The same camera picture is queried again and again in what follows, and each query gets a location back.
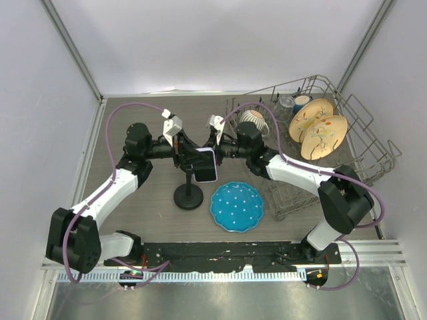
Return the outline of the smartphone with lilac case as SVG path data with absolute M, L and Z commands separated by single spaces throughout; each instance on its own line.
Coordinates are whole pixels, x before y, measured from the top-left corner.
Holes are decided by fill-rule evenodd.
M 211 147 L 196 149 L 196 158 L 192 164 L 193 178 L 198 183 L 213 183 L 218 180 L 216 154 Z

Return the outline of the black phone stand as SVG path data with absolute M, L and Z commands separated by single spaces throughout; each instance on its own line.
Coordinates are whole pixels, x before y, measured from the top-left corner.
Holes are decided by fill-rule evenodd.
M 183 210 L 197 209 L 203 203 L 203 191 L 191 182 L 193 165 L 184 169 L 185 183 L 176 188 L 173 194 L 175 204 Z

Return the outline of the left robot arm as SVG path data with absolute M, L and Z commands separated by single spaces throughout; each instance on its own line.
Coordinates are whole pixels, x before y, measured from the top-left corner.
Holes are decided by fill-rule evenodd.
M 58 208 L 51 217 L 47 240 L 48 259 L 73 270 L 89 273 L 100 261 L 121 259 L 134 266 L 141 261 L 141 238 L 127 231 L 101 236 L 99 228 L 110 213 L 137 191 L 153 169 L 153 159 L 171 158 L 185 168 L 202 154 L 183 131 L 154 140 L 147 126 L 135 123 L 127 129 L 124 154 L 111 176 L 87 199 L 70 209 Z

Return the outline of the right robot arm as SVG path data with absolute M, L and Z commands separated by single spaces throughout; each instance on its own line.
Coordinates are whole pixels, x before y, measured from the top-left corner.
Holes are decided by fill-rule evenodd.
M 211 129 L 218 163 L 225 158 L 246 160 L 248 169 L 267 180 L 294 185 L 316 196 L 324 218 L 303 238 L 301 254 L 308 263 L 317 263 L 329 244 L 350 234 L 374 206 L 374 200 L 355 171 L 349 166 L 316 167 L 296 161 L 264 143 L 260 130 L 251 122 L 238 125 L 237 137 L 217 139 Z

